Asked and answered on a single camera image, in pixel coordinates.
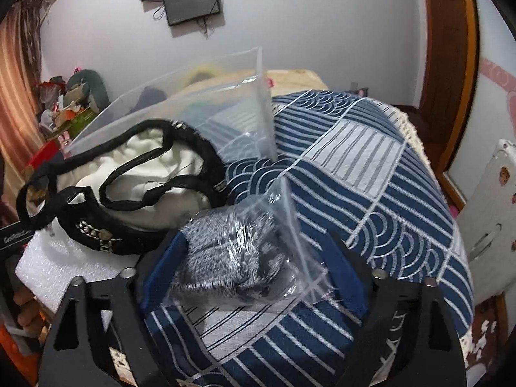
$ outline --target white cloth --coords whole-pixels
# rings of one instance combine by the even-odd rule
[[[57,189],[68,186],[90,186],[99,200],[99,187],[115,169],[135,157],[154,148],[161,147],[163,133],[151,130],[135,135],[116,150],[100,156],[58,178]],[[190,148],[175,142],[172,149],[158,158],[136,166],[118,177],[107,189],[111,200],[140,201],[145,191],[160,186],[171,177],[182,174],[198,174],[202,168],[202,158]],[[74,201],[82,201],[78,196]],[[186,224],[202,209],[210,208],[207,197],[201,193],[173,188],[153,206],[132,212],[106,211],[125,224],[145,230],[166,230]]]

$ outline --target pink wall decal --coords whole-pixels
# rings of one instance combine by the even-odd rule
[[[478,63],[478,72],[507,92],[507,111],[516,135],[516,77],[483,56]]]

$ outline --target cable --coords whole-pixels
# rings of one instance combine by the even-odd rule
[[[215,9],[215,6],[217,5],[217,3],[218,3],[218,0],[215,0],[210,12],[207,14],[207,16],[204,16],[202,18],[202,24],[200,23],[199,19],[195,20],[197,22],[197,26],[199,26],[199,28],[201,30],[201,33],[205,36],[206,39],[208,39],[211,35],[213,35],[213,32],[215,31],[215,28],[211,28],[212,33],[208,34],[208,20],[210,20],[210,16],[213,14],[213,10]]]
[[[160,10],[162,10],[161,14],[160,14],[158,17],[156,17],[156,14],[158,14],[158,12],[159,12]],[[165,14],[165,11],[164,11],[164,4],[162,4],[162,5],[160,5],[160,6],[156,9],[156,11],[154,12],[154,14],[152,15],[152,18],[153,18],[154,20],[161,20],[161,19],[162,19],[162,17],[164,16],[164,14]]]

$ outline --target patterned bedding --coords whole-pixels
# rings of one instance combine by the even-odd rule
[[[285,175],[303,237],[314,249],[323,256],[327,231],[337,231],[372,268],[409,281],[436,277],[457,333],[465,335],[473,295],[459,230],[434,179],[398,131],[393,108],[331,91],[274,102],[278,161],[229,164],[230,201],[262,194]],[[395,351],[402,321],[395,316],[379,367]],[[315,305],[295,299],[229,310],[171,306],[152,312],[146,324],[177,379],[300,387],[335,384],[361,322],[336,299]]]

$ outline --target white foam sheet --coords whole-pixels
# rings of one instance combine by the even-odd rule
[[[52,231],[53,236],[46,229],[36,231],[16,266],[16,275],[54,313],[74,276],[81,275],[86,282],[110,279],[138,261],[138,255],[119,256],[87,248],[72,240],[57,219]]]

